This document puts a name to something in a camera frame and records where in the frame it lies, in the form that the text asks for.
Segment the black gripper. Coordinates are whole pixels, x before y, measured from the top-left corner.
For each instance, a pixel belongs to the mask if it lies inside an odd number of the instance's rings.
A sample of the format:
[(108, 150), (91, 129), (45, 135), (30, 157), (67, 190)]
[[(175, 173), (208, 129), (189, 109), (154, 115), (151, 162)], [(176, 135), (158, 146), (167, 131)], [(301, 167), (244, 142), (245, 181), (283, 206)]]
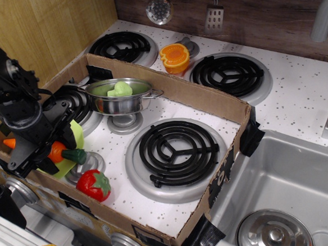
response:
[(37, 115), (26, 126), (9, 125), (16, 145), (7, 169), (16, 176), (25, 178), (31, 170), (37, 168), (51, 175), (58, 173), (58, 167), (48, 158), (56, 140), (60, 140), (67, 149), (76, 148), (76, 139), (70, 127), (75, 114), (63, 101), (57, 101), (57, 107), (62, 109), (63, 115), (56, 123), (50, 122), (41, 105), (38, 105)]

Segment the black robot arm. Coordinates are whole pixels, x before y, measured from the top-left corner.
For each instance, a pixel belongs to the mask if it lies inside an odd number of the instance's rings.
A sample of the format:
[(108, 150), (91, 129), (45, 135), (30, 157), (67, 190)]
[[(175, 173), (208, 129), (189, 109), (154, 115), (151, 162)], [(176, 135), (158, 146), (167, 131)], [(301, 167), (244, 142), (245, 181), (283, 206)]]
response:
[(0, 48), (0, 120), (16, 141), (11, 158), (8, 161), (0, 158), (0, 165), (21, 178), (35, 169), (52, 175), (58, 173), (48, 157), (55, 141), (63, 142), (68, 149), (76, 148), (70, 126), (73, 110), (54, 97), (50, 97), (48, 107), (42, 107), (40, 95), (50, 91), (39, 89), (38, 81), (34, 71), (24, 70)]

